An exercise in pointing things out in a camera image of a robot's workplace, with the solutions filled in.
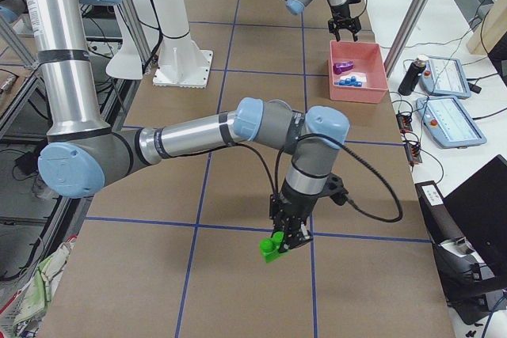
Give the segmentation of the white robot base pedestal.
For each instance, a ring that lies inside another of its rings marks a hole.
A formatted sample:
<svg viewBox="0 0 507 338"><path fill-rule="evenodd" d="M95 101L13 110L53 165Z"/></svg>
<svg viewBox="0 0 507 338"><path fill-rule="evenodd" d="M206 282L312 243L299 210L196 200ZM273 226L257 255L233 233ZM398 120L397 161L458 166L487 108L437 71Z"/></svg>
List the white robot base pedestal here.
<svg viewBox="0 0 507 338"><path fill-rule="evenodd" d="M213 52L199 49L193 41L184 0L153 1L162 31L154 84L203 89Z"/></svg>

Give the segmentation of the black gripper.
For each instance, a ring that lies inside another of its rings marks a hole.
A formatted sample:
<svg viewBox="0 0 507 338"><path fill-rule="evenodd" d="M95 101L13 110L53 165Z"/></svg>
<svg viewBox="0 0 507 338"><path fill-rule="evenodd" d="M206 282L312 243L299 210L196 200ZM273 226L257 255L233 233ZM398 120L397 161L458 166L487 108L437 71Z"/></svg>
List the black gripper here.
<svg viewBox="0 0 507 338"><path fill-rule="evenodd" d="M338 206L343 206L348 194L342 179L333 173L327 177L323 190L316 195L297 192L284 182L281 191L270 196L269 218L273 221L273 251L286 253L289 249L297 249L312 242L313 235L307 221L318 199L329 197Z"/></svg>
<svg viewBox="0 0 507 338"><path fill-rule="evenodd" d="M332 34L336 41L341 40L340 30L347 29L352 33L353 41L358 41L358 33L361 30L359 16L352 17L350 13L350 5L360 3L360 0L337 0L338 4L330 3L330 11L332 18L328 20L329 33Z"/></svg>

